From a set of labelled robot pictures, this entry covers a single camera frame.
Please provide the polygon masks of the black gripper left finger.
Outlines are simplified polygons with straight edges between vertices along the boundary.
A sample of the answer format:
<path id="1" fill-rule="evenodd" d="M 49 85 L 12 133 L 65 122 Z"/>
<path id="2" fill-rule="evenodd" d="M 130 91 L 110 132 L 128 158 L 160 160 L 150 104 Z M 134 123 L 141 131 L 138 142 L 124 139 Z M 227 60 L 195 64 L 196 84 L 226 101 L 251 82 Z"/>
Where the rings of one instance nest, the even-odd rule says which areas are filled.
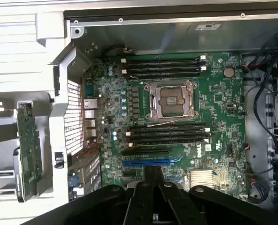
<path id="1" fill-rule="evenodd" d="M 27 225 L 150 225 L 153 217 L 154 166 L 143 180 L 124 189 L 108 185 L 26 222 Z"/>

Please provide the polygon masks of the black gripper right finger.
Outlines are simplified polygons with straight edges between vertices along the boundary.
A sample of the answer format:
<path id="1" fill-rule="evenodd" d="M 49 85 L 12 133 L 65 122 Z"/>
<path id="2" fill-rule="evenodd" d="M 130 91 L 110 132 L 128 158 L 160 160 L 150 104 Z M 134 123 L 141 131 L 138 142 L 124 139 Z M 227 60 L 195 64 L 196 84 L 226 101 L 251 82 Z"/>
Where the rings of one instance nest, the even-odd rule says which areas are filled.
<path id="1" fill-rule="evenodd" d="M 182 191 L 164 180 L 160 166 L 153 175 L 178 225 L 278 225 L 276 214 L 207 186 Z"/>

